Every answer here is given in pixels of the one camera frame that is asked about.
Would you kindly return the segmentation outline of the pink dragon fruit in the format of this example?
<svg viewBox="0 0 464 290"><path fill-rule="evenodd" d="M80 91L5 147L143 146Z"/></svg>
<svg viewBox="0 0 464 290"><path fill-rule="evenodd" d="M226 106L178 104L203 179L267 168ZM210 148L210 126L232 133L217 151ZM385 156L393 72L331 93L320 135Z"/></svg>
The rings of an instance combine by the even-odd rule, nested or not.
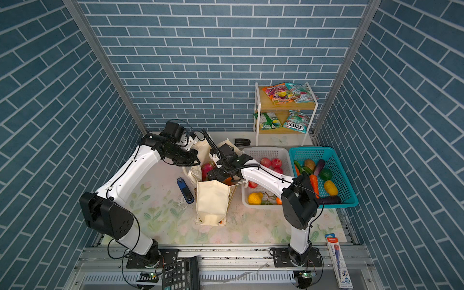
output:
<svg viewBox="0 0 464 290"><path fill-rule="evenodd" d="M202 180L203 181L208 181L208 173L209 171L213 170L215 168L215 165L213 163L205 163L201 166L201 172L202 172Z"/></svg>

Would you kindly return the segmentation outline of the cream floral tote bag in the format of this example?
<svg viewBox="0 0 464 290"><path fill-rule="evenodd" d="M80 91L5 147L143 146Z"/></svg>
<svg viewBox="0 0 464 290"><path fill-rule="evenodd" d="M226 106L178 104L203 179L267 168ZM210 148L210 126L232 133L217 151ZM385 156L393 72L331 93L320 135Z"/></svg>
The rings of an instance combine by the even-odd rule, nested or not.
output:
<svg viewBox="0 0 464 290"><path fill-rule="evenodd" d="M187 179L195 186L195 205L198 225L221 226L226 223L227 210L232 197L244 180L230 181L223 183L220 181L203 181L201 167L213 160L209 157L211 149L207 141L198 141L191 147L191 150L198 151L200 165L190 166L182 169Z"/></svg>

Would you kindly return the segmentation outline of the colourful snack bag top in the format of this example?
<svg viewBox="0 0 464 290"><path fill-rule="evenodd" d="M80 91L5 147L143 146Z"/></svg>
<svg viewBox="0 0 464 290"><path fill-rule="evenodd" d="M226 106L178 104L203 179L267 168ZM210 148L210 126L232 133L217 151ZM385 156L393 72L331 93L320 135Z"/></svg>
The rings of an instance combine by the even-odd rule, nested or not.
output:
<svg viewBox="0 0 464 290"><path fill-rule="evenodd" d="M283 105L295 102L300 95L290 90L294 83L281 83L278 85L263 87L261 90L269 97L273 105Z"/></svg>

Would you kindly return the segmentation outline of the teal snack bag top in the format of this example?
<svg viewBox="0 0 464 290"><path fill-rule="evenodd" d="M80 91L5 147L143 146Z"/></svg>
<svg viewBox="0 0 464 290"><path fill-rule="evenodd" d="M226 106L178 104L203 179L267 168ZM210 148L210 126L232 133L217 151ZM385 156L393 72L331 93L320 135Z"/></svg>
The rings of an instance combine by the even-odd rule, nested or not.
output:
<svg viewBox="0 0 464 290"><path fill-rule="evenodd" d="M310 89L306 85L299 83L285 83L285 86L290 92L288 97L295 103L309 103L314 101Z"/></svg>

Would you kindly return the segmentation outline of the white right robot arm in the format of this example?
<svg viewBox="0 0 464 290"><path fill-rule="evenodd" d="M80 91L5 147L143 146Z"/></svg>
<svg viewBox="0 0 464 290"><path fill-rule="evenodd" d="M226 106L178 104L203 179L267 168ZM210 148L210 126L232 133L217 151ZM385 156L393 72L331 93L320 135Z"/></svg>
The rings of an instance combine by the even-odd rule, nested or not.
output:
<svg viewBox="0 0 464 290"><path fill-rule="evenodd" d="M307 252L310 247L310 223L315 219L320 199L311 189L309 175L306 173L293 178L279 174L261 165L252 157L238 155L231 146L211 144L209 153L217 165L210 176L223 181L228 177L239 177L255 182L282 201L283 216L291 225L290 249L298 254Z"/></svg>

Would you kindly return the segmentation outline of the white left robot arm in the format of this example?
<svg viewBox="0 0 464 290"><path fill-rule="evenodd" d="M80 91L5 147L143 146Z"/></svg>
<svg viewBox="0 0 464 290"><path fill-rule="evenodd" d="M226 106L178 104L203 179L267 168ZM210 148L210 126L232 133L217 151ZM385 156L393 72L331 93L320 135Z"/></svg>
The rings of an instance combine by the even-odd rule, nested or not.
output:
<svg viewBox="0 0 464 290"><path fill-rule="evenodd" d="M172 160L174 166L199 164L193 148L199 138L192 133L180 136L146 134L141 144L117 173L95 193L85 192L79 199L86 225L113 238L147 263L154 264L160 253L155 240L140 229L135 214L125 206L147 172L159 161Z"/></svg>

